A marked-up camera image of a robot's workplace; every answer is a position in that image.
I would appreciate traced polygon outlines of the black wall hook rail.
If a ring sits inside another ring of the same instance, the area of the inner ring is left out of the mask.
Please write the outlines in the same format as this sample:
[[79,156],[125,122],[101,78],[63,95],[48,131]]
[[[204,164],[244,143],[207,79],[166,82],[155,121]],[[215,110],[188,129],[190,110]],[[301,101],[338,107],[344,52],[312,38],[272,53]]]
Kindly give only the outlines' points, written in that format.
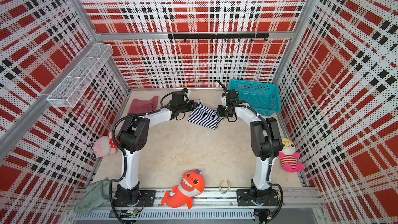
[[168,34],[169,40],[189,39],[268,39],[269,33],[214,33],[214,34]]

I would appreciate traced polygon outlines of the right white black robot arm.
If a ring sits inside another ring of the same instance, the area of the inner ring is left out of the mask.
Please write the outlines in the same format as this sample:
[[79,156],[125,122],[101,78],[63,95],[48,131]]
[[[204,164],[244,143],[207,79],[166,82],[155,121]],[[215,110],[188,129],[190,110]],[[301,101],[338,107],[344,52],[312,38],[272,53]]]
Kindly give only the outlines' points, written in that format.
[[246,101],[238,98],[236,90],[227,89],[219,80],[217,83],[224,91],[221,96],[222,103],[217,107],[217,115],[224,118],[239,118],[249,125],[251,149],[256,156],[256,169],[251,187],[248,193],[241,191],[238,203],[282,206],[282,187],[271,182],[274,163],[283,148],[277,120],[262,117]]

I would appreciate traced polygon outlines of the teal plastic basket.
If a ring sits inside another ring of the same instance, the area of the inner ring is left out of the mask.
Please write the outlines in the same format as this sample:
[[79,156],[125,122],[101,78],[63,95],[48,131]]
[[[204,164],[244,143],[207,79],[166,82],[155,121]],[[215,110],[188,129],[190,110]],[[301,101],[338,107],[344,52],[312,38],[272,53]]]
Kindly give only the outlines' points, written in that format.
[[234,79],[229,82],[228,89],[237,91],[238,98],[246,101],[262,116],[271,116],[281,111],[279,89],[275,84]]

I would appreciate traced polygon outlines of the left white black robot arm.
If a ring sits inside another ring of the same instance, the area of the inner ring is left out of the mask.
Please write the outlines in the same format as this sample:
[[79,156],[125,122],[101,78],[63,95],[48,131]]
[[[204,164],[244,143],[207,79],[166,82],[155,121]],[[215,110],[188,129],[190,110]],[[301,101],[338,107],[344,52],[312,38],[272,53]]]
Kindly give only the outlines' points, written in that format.
[[114,196],[110,196],[112,206],[136,206],[144,203],[140,194],[138,166],[140,154],[148,139],[149,129],[154,125],[176,119],[181,113],[192,112],[197,106],[194,100],[189,99],[191,91],[184,88],[168,93],[171,96],[166,105],[158,110],[140,114],[128,114],[122,117],[111,132],[112,139],[122,152],[122,174],[118,179],[112,179],[110,186],[117,183]]

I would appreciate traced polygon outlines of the pink plush toy red dress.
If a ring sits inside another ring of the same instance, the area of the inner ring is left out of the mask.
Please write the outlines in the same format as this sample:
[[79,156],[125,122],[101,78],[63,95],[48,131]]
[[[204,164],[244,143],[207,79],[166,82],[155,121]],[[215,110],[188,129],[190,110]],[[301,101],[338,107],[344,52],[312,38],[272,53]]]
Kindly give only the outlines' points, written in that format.
[[107,136],[103,136],[93,143],[92,158],[96,159],[100,157],[115,155],[118,150],[118,147],[112,139],[112,133],[109,132]]

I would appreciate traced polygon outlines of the green cloth rag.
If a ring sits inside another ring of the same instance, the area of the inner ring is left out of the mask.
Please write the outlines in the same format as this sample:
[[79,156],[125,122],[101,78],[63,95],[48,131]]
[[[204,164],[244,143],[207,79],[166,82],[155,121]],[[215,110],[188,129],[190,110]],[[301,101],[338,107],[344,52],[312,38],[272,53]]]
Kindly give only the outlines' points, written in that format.
[[95,208],[110,206],[110,180],[104,179],[89,185],[86,195],[75,205],[74,212],[88,215]]

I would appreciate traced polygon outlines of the aluminium front rail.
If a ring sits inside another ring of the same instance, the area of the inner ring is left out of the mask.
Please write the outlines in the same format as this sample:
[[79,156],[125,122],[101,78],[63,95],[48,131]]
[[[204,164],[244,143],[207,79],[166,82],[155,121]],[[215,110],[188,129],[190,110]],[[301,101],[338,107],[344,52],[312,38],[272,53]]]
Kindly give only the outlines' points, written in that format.
[[[267,214],[278,209],[278,206],[239,206],[236,191],[243,188],[232,188],[221,194],[217,188],[207,188],[198,197],[193,198],[193,206],[170,208],[161,206],[165,189],[155,190],[152,207],[116,207],[117,214],[124,220],[133,223],[140,221],[166,220],[248,220],[250,223],[264,223]],[[283,189],[283,204],[274,222],[284,220],[295,223],[327,224],[320,194],[311,187],[288,187]]]

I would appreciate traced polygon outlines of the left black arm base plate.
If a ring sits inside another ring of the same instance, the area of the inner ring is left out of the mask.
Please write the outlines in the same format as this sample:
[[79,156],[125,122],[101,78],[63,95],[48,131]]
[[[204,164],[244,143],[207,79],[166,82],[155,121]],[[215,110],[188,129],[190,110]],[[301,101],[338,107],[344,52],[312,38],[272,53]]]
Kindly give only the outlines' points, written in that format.
[[116,193],[114,197],[115,207],[152,207],[155,200],[155,190],[139,190],[137,195],[137,201],[126,200],[120,194]]

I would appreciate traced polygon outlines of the striped black white tank top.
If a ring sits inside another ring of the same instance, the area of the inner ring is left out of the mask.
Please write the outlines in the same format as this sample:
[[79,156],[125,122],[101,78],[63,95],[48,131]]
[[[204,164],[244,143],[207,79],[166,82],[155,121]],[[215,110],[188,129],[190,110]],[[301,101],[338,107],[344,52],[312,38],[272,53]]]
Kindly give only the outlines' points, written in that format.
[[219,124],[223,122],[224,118],[217,115],[217,111],[203,104],[203,101],[195,100],[197,106],[191,112],[188,121],[212,130],[218,128]]

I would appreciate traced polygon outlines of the red shark plush toy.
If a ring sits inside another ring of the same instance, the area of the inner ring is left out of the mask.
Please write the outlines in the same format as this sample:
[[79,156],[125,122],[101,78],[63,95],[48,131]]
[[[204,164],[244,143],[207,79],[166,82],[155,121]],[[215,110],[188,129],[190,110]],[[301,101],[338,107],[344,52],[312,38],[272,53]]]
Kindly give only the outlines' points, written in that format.
[[193,206],[193,198],[199,196],[205,189],[205,180],[200,170],[187,171],[183,174],[178,186],[167,191],[161,201],[161,206],[179,208],[186,205]]

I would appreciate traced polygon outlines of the maroon tank top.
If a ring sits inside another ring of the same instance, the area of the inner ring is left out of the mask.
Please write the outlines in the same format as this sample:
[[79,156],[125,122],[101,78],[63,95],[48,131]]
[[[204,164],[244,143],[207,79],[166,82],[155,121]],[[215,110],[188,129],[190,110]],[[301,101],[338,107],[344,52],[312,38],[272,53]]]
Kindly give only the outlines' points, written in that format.
[[154,96],[151,100],[133,99],[129,107],[128,114],[142,114],[155,111],[158,107],[158,96]]

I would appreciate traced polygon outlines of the white plush toy yellow glasses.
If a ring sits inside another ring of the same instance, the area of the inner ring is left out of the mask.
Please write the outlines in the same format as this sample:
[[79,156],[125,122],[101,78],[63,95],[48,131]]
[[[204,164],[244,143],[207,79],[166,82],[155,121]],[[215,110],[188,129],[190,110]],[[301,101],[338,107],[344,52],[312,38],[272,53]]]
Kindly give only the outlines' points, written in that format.
[[289,173],[298,173],[304,170],[304,164],[298,163],[300,153],[297,152],[295,145],[289,139],[282,138],[283,149],[278,157],[284,171]]

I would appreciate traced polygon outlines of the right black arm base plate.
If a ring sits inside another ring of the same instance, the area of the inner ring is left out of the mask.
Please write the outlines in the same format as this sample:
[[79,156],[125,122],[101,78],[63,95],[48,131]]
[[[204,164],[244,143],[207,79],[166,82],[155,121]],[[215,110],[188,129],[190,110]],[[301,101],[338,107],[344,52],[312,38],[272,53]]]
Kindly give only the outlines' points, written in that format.
[[236,191],[239,206],[278,206],[279,195],[274,189],[256,190],[238,189]]

